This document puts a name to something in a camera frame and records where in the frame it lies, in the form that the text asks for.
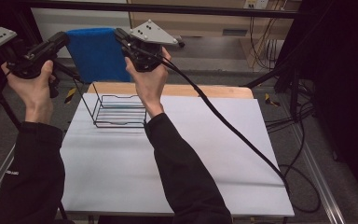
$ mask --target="sleeve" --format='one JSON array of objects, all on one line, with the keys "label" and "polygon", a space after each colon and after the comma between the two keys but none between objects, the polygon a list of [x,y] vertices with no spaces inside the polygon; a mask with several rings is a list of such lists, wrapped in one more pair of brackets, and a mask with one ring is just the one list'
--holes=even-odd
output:
[{"label": "sleeve", "polygon": [[62,131],[23,122],[14,160],[0,188],[0,224],[51,224],[57,214],[65,171],[60,154]]},{"label": "sleeve", "polygon": [[228,224],[231,214],[212,176],[164,113],[145,125],[173,223]]}]

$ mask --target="blue cloth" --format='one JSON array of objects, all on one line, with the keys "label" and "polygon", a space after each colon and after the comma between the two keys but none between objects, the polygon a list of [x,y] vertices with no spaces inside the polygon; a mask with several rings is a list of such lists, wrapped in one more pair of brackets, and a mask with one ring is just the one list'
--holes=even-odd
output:
[{"label": "blue cloth", "polygon": [[88,28],[66,32],[69,53],[82,81],[131,81],[121,45],[115,40],[113,28]]}]

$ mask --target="table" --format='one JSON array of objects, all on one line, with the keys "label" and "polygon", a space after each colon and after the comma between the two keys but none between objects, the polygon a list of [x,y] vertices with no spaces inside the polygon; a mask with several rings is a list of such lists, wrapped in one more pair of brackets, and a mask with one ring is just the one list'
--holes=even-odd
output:
[{"label": "table", "polygon": [[[100,94],[135,93],[130,83],[95,85]],[[200,88],[227,120],[277,165],[258,102],[251,91],[235,87]],[[179,133],[196,150],[215,179],[231,214],[234,217],[293,216],[280,178],[223,126],[197,96],[187,85],[167,85],[161,102]],[[87,104],[96,101],[93,88],[84,98]],[[98,129],[83,102],[64,137],[62,159],[66,170],[62,204],[68,213],[172,214],[145,133]]]}]

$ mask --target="white logo on sleeve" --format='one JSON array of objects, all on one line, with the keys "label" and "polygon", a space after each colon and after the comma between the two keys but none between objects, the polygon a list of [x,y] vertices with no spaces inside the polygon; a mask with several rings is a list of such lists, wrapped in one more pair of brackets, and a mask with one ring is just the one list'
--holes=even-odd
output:
[{"label": "white logo on sleeve", "polygon": [[9,171],[9,170],[7,170],[5,173],[7,173],[8,175],[18,175],[19,174],[18,171]]}]

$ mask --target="person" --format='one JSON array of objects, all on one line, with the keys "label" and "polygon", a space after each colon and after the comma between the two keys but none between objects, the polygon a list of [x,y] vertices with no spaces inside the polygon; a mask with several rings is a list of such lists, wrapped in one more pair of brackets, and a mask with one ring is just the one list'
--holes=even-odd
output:
[{"label": "person", "polygon": [[[166,49],[163,55],[171,59]],[[174,212],[172,223],[232,223],[222,195],[194,149],[175,129],[160,97],[168,77],[159,65],[149,73],[138,73],[125,58],[135,89],[151,120],[145,133],[154,148],[166,199]],[[10,74],[8,85],[25,103],[25,120],[15,145],[14,160],[0,188],[0,224],[54,223],[64,184],[64,164],[60,155],[62,131],[50,126],[53,104],[48,82],[54,79],[52,61],[47,61],[39,77],[21,79]]]}]

